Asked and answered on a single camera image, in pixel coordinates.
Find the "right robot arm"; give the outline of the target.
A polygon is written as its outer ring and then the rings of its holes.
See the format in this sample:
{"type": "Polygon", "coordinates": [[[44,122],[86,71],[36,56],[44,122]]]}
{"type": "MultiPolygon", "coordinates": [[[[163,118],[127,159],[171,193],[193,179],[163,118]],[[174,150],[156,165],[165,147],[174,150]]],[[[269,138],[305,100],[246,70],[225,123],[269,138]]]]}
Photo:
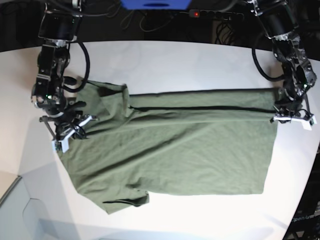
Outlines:
{"type": "Polygon", "coordinates": [[[36,108],[45,112],[39,122],[46,125],[55,141],[86,139],[87,134],[81,125],[92,120],[81,111],[86,106],[84,101],[65,96],[65,92],[80,92],[90,74],[89,53],[80,42],[85,58],[84,78],[78,82],[64,75],[71,59],[70,46],[76,42],[80,23],[86,15],[86,3],[85,0],[46,1],[38,32],[38,37],[44,42],[37,58],[38,72],[31,91],[31,101],[36,108]]]}

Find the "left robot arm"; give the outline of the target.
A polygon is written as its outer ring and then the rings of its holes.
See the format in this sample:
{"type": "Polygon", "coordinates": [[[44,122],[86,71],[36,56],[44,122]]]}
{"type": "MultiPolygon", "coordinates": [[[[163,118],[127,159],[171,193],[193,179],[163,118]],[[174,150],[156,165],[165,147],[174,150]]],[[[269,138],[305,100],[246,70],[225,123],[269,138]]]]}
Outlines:
{"type": "Polygon", "coordinates": [[[252,58],[259,73],[270,82],[283,82],[278,90],[278,99],[273,107],[275,115],[271,122],[299,122],[305,130],[317,124],[311,113],[307,92],[314,87],[317,76],[313,71],[301,37],[298,23],[286,0],[249,0],[251,12],[257,17],[262,32],[251,48],[252,58]],[[272,52],[281,63],[283,74],[278,77],[267,75],[260,66],[256,48],[262,37],[272,41],[272,52]]]}

